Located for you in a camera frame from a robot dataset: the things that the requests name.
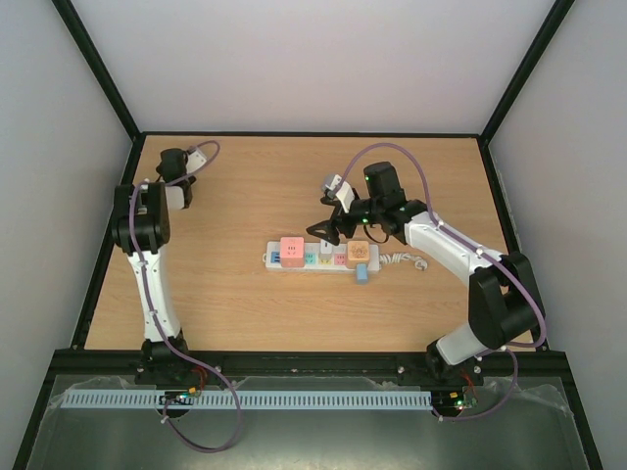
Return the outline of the orange wooden cube adapter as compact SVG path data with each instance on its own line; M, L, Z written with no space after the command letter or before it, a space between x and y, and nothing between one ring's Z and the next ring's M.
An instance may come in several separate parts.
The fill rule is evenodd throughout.
M367 241L351 240L346 248L346 265L355 269L359 264L368 265L370 261L370 246Z

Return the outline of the white power strip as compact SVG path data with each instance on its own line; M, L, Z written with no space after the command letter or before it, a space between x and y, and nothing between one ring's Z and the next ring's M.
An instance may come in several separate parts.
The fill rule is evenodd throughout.
M306 242L304 248L305 264L302 267L284 267L280 261L280 242L269 241L266 244L263 262L270 271L299 271L299 272L336 272L350 273L354 270L346 264L348 245L331 246L330 254L321 255L321 242Z

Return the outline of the pink cube socket adapter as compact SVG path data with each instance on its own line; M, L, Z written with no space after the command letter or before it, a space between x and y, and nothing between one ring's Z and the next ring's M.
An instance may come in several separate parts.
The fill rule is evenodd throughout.
M305 266L305 239L303 237L281 237L279 258L283 268L303 268Z

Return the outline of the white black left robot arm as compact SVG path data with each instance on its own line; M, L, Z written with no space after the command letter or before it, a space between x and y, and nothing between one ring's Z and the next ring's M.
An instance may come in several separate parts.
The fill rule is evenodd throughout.
M136 375L142 385L167 386L193 379L193 365L181 357L189 350L166 273L169 207L187 209L192 200L195 177L188 162L187 151L166 149L157 166L160 181L122 184L114 192L111 232L132 268L143 310L144 340Z

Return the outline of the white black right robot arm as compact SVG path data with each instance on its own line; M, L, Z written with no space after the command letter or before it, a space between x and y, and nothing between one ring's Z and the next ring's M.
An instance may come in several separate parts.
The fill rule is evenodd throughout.
M445 223L426 203L407 199L388 162L367 166L363 176L365 198L340 175L327 176L320 201L333 212L307 231L337 246L342 238L352 238L358 226L378 225L386 235L432 257L467 287L466 322L427 347L427 371L434 381L451 382L463 363L511 346L527 331L545 340L545 314L525 255L488 249Z

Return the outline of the white USB charger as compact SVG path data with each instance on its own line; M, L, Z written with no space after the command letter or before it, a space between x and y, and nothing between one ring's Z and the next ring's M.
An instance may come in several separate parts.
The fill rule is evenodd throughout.
M331 260L333 255L333 246L325 241L321 240L319 244L319 259L321 261L329 261Z

